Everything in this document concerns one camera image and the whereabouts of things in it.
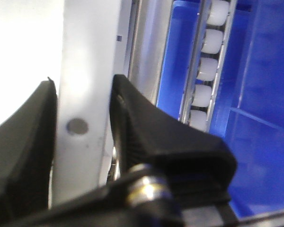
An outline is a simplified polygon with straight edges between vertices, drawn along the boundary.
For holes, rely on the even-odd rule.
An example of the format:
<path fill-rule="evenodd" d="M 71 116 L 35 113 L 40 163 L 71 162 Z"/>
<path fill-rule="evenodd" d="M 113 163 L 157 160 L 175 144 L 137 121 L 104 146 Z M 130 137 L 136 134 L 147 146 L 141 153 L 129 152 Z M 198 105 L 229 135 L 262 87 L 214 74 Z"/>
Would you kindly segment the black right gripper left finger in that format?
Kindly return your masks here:
<path fill-rule="evenodd" d="M 47 209 L 56 115 L 48 79 L 0 126 L 0 220 Z"/>

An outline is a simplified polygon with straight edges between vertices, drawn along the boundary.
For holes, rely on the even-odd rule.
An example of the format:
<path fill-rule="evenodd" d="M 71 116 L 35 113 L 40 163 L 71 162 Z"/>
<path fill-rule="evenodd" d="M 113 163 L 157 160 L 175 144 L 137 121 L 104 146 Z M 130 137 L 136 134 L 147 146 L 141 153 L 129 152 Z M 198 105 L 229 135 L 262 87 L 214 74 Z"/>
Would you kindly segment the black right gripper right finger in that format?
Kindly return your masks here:
<path fill-rule="evenodd" d="M 113 78 L 110 122 L 121 172 L 147 163 L 176 193 L 226 193 L 237 162 L 219 137 L 187 126 L 149 102 L 124 75 Z"/>

